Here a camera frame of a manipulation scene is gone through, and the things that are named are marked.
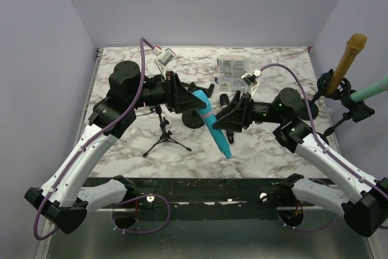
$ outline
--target lavender wall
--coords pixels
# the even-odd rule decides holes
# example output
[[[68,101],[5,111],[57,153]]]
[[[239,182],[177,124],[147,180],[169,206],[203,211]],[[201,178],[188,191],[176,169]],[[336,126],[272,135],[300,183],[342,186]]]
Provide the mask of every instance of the lavender wall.
[[[72,0],[98,46],[311,45],[338,0]]]
[[[312,61],[317,75],[336,67],[346,41],[356,32],[364,33],[368,41],[346,75],[352,87],[360,89],[387,74],[387,19],[388,0],[339,0],[313,46]],[[346,122],[336,131],[343,155],[377,178],[388,177],[387,97],[388,92],[368,99],[366,104],[376,114],[357,124]],[[327,103],[333,121],[337,122],[343,107],[339,102]],[[388,254],[388,231],[380,231],[380,235]]]
[[[70,0],[0,0],[0,258],[33,258],[23,199],[74,142],[95,50]]]

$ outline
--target clear plastic container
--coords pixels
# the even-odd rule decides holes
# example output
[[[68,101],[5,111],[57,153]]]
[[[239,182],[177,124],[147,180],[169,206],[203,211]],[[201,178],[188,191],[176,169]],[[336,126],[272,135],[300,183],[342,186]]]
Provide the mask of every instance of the clear plastic container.
[[[241,79],[247,69],[245,56],[220,55],[218,62],[218,84],[221,91],[246,91],[248,85]]]

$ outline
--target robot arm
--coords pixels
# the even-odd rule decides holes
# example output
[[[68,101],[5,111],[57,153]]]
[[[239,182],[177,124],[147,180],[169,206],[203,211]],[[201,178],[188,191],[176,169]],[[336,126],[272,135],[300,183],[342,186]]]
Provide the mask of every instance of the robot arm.
[[[298,117],[303,106],[300,94],[291,88],[282,89],[272,103],[255,102],[248,93],[241,95],[237,91],[230,104],[216,115],[217,122],[213,127],[241,132],[253,122],[280,124],[273,132],[280,145],[312,163],[338,186],[338,189],[334,189],[298,177],[291,185],[294,197],[331,210],[343,217],[358,234],[371,236],[388,219],[388,202],[365,181],[373,181],[374,186],[388,193],[388,179],[378,181],[363,172],[330,150],[329,143],[320,138],[326,147],[323,149],[317,143],[312,128]],[[328,151],[339,158],[345,167],[328,155]]]
[[[109,77],[110,90],[107,97],[94,106],[89,124],[75,148],[42,187],[30,188],[25,194],[25,199],[37,209],[45,201],[42,208],[43,216],[57,225],[65,234],[73,232],[83,222],[88,211],[118,203],[127,196],[139,195],[127,180],[120,177],[100,186],[81,188],[101,157],[135,121],[135,111],[132,110],[123,120],[105,134],[95,138],[86,148],[83,148],[83,145],[128,108],[138,89],[139,77],[139,66],[134,62],[124,61],[115,66],[114,72]],[[165,104],[169,111],[181,113],[206,107],[202,100],[185,89],[174,72],[167,72],[166,78],[156,75],[145,80],[136,109],[142,106]],[[52,189],[55,181],[69,166],[69,161],[77,152],[81,153],[64,173],[56,189]]]

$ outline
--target marble table surface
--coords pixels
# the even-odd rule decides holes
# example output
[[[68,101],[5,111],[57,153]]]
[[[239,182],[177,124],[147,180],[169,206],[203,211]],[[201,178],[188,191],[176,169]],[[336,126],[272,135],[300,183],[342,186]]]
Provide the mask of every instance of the marble table surface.
[[[196,82],[199,86],[208,87],[217,76],[216,59],[219,55],[242,55],[250,58],[249,70],[251,71],[269,63],[279,62],[289,66],[299,76],[309,96],[312,96],[316,89],[316,78],[305,47],[171,47],[171,49],[176,53],[176,57],[169,64],[169,70],[178,73],[180,80],[184,82]],[[154,58],[151,51],[147,50],[147,76],[159,73],[153,61]],[[113,72],[114,66],[124,60],[132,60],[140,64],[139,48],[104,49],[86,117],[92,113],[93,105],[103,99],[108,92],[108,77]],[[282,68],[267,69],[260,78],[260,86],[254,99],[271,102],[285,87],[297,89],[292,76]],[[210,99],[214,112],[220,110],[219,95],[222,93],[224,92],[220,92],[216,85]],[[227,93],[230,97],[233,96],[233,92]],[[329,126],[329,120],[322,100],[319,100],[318,107],[319,116],[315,124],[318,131],[323,132]],[[284,178],[292,173],[299,173],[306,177],[324,177],[315,166],[288,152],[276,142],[272,134],[277,127],[276,124],[252,124],[243,133],[236,133],[235,143],[230,147],[233,158],[227,160],[219,152],[206,127],[189,129],[182,123],[181,115],[170,113],[164,106],[162,108],[163,114],[170,121],[167,130],[172,131],[172,138],[190,147],[192,152],[176,144],[163,143],[143,158],[142,154],[159,139],[161,130],[155,113],[139,116],[122,138],[102,157],[91,176]],[[142,108],[137,110],[136,114],[147,112],[149,112],[148,108]],[[336,150],[332,136],[329,142]]]

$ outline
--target metal floor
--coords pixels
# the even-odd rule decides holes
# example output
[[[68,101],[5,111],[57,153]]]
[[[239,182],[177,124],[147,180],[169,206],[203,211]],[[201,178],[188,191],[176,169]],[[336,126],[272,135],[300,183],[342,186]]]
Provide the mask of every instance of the metal floor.
[[[354,259],[373,258],[368,241],[350,230],[342,219],[328,229],[301,233],[279,221],[171,221],[151,235],[123,235],[113,231],[110,211],[88,215],[70,235],[58,232],[49,259]],[[318,227],[330,220],[324,210],[305,211],[301,227]],[[146,222],[141,229],[161,222]]]

